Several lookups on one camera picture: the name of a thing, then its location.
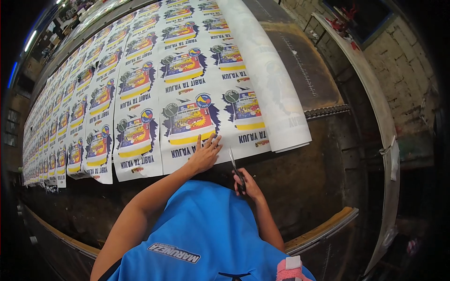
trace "blue t-shirt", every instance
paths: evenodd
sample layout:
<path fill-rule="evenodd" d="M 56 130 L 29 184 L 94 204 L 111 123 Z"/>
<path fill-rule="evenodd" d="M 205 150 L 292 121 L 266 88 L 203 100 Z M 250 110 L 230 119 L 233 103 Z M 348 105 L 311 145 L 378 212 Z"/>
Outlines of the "blue t-shirt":
<path fill-rule="evenodd" d="M 244 199 L 218 184 L 190 180 L 169 199 L 147 241 L 126 252 L 108 280 L 275 281 L 286 257 L 261 240 Z"/>

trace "maruneza logo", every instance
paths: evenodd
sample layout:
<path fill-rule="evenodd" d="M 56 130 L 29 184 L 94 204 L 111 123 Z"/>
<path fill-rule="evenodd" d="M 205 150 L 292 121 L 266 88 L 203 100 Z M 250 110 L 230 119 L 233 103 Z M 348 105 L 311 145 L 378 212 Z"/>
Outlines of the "maruneza logo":
<path fill-rule="evenodd" d="M 175 246 L 166 244 L 154 243 L 147 250 L 160 254 L 165 254 L 166 256 L 184 260 L 190 263 L 197 263 L 197 261 L 200 259 L 199 254 L 193 254 L 188 251 L 178 249 Z"/>

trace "pink towel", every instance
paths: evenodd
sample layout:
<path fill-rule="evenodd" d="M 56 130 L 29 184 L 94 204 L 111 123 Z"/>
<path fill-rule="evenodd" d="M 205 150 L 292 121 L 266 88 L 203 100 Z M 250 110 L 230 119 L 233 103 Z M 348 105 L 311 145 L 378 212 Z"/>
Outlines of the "pink towel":
<path fill-rule="evenodd" d="M 286 259 L 283 259 L 277 266 L 276 281 L 283 281 L 286 279 L 292 279 L 294 281 L 296 277 L 300 278 L 302 281 L 312 281 L 303 275 L 301 266 L 294 269 L 286 269 Z"/>

